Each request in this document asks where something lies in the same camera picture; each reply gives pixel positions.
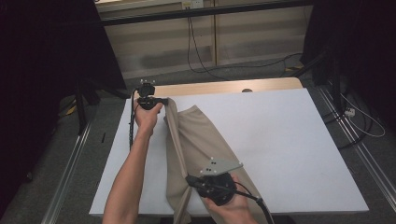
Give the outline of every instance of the hand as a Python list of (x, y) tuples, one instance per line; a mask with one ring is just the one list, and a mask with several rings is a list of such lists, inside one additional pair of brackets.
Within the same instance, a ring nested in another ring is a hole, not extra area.
[(157, 123), (157, 115), (162, 107), (163, 104), (158, 103), (152, 109), (145, 110), (134, 100), (134, 118), (140, 132), (148, 132), (149, 135), (153, 134), (154, 126)]
[[(231, 175), (233, 182), (239, 182), (236, 175)], [(240, 185), (236, 189), (245, 192)], [(205, 203), (209, 210), (219, 214), (227, 224), (248, 224), (257, 223), (248, 209), (248, 198), (235, 194), (233, 198), (223, 206), (217, 206), (212, 200), (205, 198)]]

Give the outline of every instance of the black metal frame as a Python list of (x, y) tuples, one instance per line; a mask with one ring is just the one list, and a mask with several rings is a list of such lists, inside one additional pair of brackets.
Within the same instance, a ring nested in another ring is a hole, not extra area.
[(112, 26), (112, 25), (122, 25), (122, 24), (139, 23), (146, 21), (165, 21), (165, 20), (181, 19), (188, 17), (211, 16), (211, 15), (259, 11), (259, 10), (268, 10), (268, 9), (277, 9), (277, 8), (286, 8), (286, 7), (305, 7), (305, 6), (313, 5), (313, 3), (314, 0), (283, 0), (283, 1), (244, 4), (244, 5), (227, 6), (227, 7), (205, 7), (205, 8), (196, 8), (190, 10), (177, 10), (177, 11), (153, 13), (147, 15), (108, 18), (108, 19), (103, 19), (101, 21), (73, 22), (73, 23), (63, 23), (58, 25), (62, 27), (65, 26), (74, 27), (81, 25)]

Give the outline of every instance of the dark background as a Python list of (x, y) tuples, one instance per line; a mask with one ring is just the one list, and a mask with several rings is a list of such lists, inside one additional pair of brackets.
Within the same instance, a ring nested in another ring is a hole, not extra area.
[(390, 1), (321, 0), (314, 8), (304, 41), (302, 63), (321, 52), (326, 60), (313, 69), (316, 84), (332, 79), (333, 60), (379, 117), (396, 129), (396, 4)]
[(92, 0), (0, 0), (0, 216), (50, 140), (59, 103), (75, 93), (77, 81), (125, 88), (103, 27), (61, 26), (99, 20)]

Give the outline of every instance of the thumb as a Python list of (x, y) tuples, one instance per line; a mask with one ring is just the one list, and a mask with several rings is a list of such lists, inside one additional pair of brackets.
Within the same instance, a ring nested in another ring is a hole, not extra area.
[(218, 206), (209, 198), (204, 198), (206, 206), (209, 210), (216, 212), (218, 210)]
[(160, 113), (161, 108), (163, 108), (163, 103), (158, 103), (154, 107), (152, 107), (151, 111), (152, 113)]

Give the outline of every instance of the white table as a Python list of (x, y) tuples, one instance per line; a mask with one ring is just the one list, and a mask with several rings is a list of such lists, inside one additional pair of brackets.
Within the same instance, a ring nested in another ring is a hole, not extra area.
[[(197, 105), (215, 124), (271, 213), (368, 211), (350, 172), (305, 89), (173, 96), (178, 111)], [(111, 185), (129, 152), (127, 101), (90, 214), (101, 216)], [(151, 138), (139, 214), (173, 215), (166, 201), (164, 109)], [(207, 216), (193, 191), (193, 216)]]

